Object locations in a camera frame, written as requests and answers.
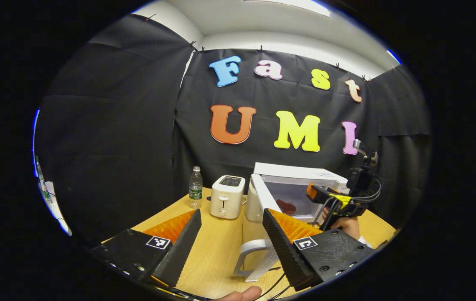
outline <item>wooden table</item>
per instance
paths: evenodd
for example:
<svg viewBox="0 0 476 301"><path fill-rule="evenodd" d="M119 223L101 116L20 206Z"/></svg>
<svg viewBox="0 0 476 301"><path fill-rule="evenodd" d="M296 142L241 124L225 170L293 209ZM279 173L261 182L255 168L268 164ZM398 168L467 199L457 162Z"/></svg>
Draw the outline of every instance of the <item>wooden table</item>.
<svg viewBox="0 0 476 301"><path fill-rule="evenodd" d="M203 188L203 206L200 208L203 225L197 234L176 288L207 298L220 298L233 291L244 291L250 286L259 286L265 292L284 273L283 269L268 271L257 282L244 282L243 277L233 276L240 246L243 244L242 217L245 214L245 205L242 206L242 212L238 218L221 219L210 214L210 201L206 200L206 197L210 195L211 189ZM192 210L188 202L188 196L184 196L153 217L132 227L132 230L145 231L154 225L186 213ZM358 220L361 235L373 248L385 240L390 240L396 231L369 210L358 217ZM273 266L280 267L280 262ZM288 285L286 277L283 278L259 301L270 299ZM280 298L295 293L296 291L290 287Z"/></svg>

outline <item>water bottle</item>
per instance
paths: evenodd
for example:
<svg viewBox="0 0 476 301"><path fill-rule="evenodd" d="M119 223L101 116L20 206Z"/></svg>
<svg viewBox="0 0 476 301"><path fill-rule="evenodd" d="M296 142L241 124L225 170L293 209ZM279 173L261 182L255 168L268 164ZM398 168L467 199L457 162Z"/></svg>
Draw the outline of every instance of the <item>water bottle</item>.
<svg viewBox="0 0 476 301"><path fill-rule="evenodd" d="M43 176L43 170L41 170L41 165L39 164L39 158L36 156L36 167L37 167L37 175L39 176L39 187L41 188L41 195L45 199L46 202L52 204L52 198L48 193L48 189L45 185L45 177Z"/></svg>
<svg viewBox="0 0 476 301"><path fill-rule="evenodd" d="M200 208L203 204L203 177L201 176L201 168L193 167L193 173L190 176L190 207L193 209Z"/></svg>

